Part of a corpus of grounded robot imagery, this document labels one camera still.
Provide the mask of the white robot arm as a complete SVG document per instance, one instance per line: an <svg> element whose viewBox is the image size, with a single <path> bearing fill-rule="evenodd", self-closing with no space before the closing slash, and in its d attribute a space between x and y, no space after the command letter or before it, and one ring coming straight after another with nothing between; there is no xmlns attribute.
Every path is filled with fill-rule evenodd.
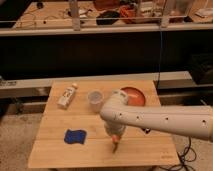
<svg viewBox="0 0 213 171"><path fill-rule="evenodd" d="M210 106L129 106L128 95L115 90L103 104L100 117L113 125L187 136L213 142L213 108Z"/></svg>

